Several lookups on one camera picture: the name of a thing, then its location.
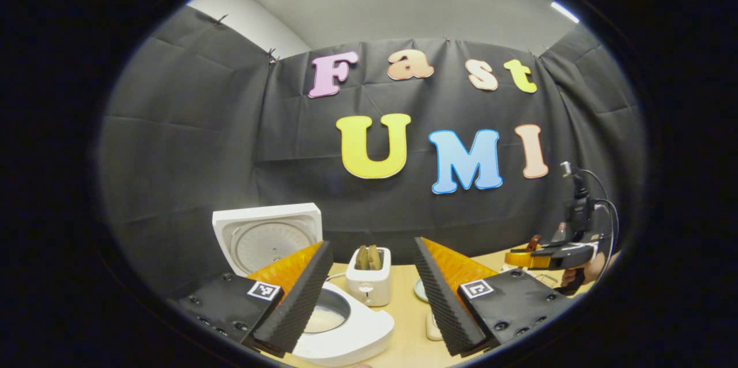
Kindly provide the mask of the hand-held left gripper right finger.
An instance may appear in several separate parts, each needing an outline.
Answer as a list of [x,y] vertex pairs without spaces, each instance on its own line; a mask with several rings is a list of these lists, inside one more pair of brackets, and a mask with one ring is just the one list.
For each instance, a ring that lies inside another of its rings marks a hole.
[[572,302],[519,268],[498,273],[423,237],[415,239],[413,258],[453,356],[469,356],[534,333]]

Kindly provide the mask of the clear rice container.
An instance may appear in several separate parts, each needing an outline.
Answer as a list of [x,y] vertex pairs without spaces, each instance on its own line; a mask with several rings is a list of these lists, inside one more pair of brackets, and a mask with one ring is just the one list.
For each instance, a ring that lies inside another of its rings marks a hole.
[[426,337],[430,341],[443,341],[443,337],[432,310],[426,315]]

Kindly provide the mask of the white rice cooker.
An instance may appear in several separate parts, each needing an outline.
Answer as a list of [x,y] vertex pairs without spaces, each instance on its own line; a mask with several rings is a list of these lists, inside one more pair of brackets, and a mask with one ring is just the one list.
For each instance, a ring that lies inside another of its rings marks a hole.
[[[308,264],[310,248],[321,247],[321,210],[313,203],[215,211],[213,231],[233,271],[265,284],[291,289]],[[320,366],[347,366],[383,352],[394,320],[364,299],[321,278],[321,294],[292,349],[295,358]]]

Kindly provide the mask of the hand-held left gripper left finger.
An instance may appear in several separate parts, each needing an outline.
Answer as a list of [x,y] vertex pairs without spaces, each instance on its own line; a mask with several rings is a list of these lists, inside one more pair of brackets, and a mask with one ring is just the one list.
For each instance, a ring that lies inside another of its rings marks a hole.
[[173,304],[234,343],[282,357],[305,331],[333,263],[332,245],[320,241],[247,276],[201,279]]

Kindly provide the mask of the white toaster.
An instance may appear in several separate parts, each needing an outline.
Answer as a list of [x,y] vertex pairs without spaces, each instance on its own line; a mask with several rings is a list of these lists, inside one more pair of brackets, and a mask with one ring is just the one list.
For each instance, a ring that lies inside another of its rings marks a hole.
[[349,294],[370,307],[385,306],[391,300],[391,252],[385,247],[377,247],[376,252],[381,264],[379,269],[360,269],[361,249],[358,248],[354,251],[345,274]]

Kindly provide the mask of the small ceiling light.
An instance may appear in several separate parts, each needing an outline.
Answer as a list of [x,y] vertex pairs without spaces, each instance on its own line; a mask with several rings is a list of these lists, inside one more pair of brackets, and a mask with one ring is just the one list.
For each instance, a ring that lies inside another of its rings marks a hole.
[[580,19],[572,13],[572,11],[569,11],[569,9],[565,8],[561,3],[559,2],[551,2],[551,8],[554,9],[557,13],[560,13],[565,18],[570,20],[574,24],[579,24]]

